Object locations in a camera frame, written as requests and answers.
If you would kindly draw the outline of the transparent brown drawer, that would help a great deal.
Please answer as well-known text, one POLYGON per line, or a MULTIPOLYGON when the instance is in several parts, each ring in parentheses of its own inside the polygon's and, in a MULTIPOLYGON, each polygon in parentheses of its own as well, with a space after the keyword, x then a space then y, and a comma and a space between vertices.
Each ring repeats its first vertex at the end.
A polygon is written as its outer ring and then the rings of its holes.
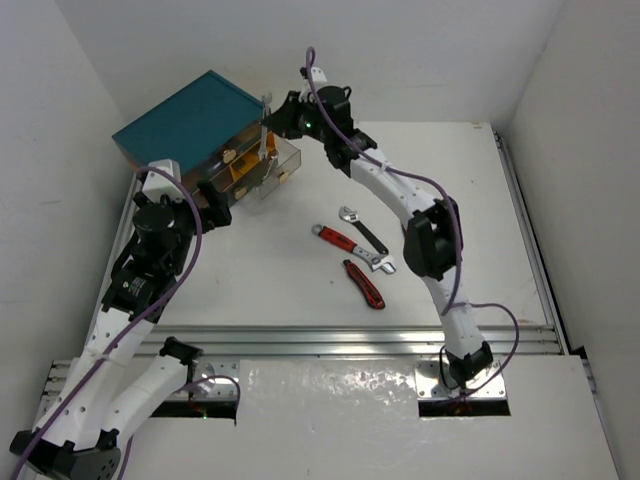
POLYGON ((265 199, 301 166, 301 151, 286 140, 266 134, 231 163, 231 198, 240 200, 247 195, 265 199))

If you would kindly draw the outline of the small silver open-end wrench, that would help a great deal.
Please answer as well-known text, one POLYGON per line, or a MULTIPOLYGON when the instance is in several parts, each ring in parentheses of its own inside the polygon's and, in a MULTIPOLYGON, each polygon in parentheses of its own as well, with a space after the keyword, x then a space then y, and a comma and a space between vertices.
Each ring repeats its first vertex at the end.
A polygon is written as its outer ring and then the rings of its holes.
POLYGON ((278 167, 279 164, 279 154, 277 152, 271 152, 266 161, 266 170, 263 176, 263 180, 269 178, 273 171, 278 167))

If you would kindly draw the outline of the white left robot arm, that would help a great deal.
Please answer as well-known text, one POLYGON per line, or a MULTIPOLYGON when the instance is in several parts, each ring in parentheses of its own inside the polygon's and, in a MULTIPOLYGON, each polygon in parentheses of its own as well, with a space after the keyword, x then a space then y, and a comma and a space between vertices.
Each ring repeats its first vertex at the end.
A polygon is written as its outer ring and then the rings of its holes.
POLYGON ((133 356, 193 270, 205 233, 230 225, 225 194, 198 184, 205 206, 174 184, 155 189, 149 174, 134 195, 133 233, 116 258, 93 331, 49 410, 10 445, 49 479, 120 479, 136 430, 172 394, 191 390, 201 349, 170 336, 150 367, 117 390, 133 356))

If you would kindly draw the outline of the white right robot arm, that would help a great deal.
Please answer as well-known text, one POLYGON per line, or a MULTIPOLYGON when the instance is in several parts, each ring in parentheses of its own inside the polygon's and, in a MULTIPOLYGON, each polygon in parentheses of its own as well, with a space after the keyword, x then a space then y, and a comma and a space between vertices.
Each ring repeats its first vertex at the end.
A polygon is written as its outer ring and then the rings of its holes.
POLYGON ((288 93, 263 126, 289 139, 320 142, 331 165, 375 195, 404 229, 403 258, 429 290, 445 335, 449 371, 459 387, 493 361, 461 287, 462 235, 456 202, 416 185, 417 175, 393 167, 373 138, 355 126, 347 87, 288 93))

